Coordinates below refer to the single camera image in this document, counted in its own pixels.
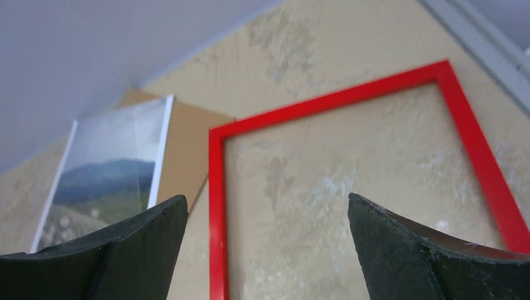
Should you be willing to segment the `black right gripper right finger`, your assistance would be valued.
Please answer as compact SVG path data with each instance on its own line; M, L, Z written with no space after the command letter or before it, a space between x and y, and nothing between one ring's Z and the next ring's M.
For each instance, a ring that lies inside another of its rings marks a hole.
M528 299L529 256L465 241L355 193L347 215L371 299Z

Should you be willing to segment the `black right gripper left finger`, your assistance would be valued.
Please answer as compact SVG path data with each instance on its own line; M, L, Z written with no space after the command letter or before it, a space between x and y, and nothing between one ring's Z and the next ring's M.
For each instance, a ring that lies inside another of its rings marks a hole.
M188 220L183 195L38 252L1 256L2 299L166 299Z

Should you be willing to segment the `red wooden picture frame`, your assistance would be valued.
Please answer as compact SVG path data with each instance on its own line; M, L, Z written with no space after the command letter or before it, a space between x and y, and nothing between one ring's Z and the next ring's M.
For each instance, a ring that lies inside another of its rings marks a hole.
M439 61L240 119L209 132L210 298L229 299L225 140L423 84L437 83L506 247L529 253L529 230L449 61Z

